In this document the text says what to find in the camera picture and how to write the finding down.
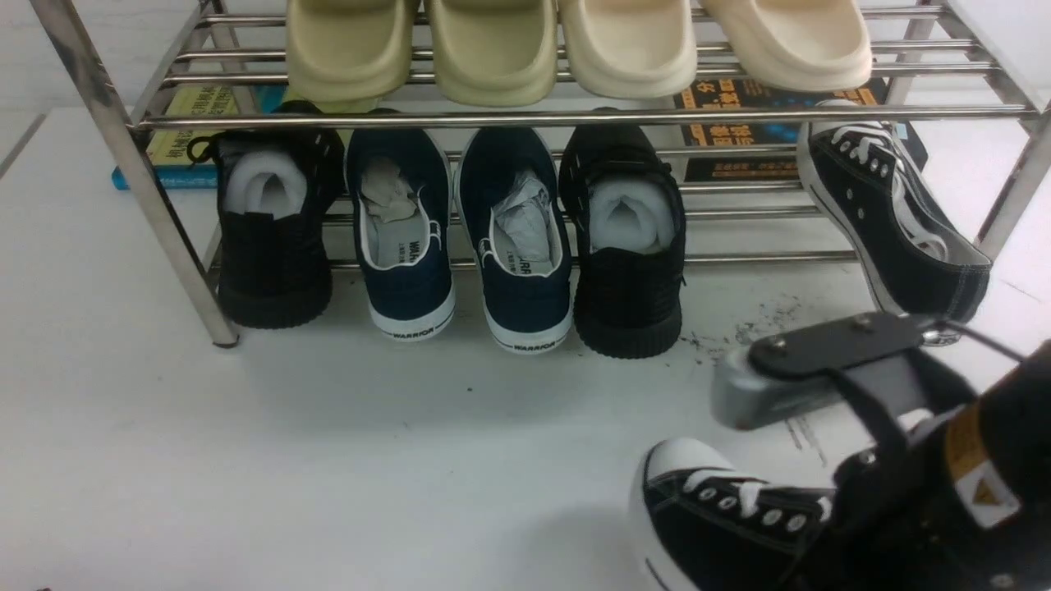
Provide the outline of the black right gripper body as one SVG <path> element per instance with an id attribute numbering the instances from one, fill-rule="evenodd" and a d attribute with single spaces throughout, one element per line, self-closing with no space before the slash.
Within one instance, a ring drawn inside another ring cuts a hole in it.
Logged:
<path id="1" fill-rule="evenodd" d="M 1047 590 L 1049 345 L 849 478 L 803 590 Z"/>

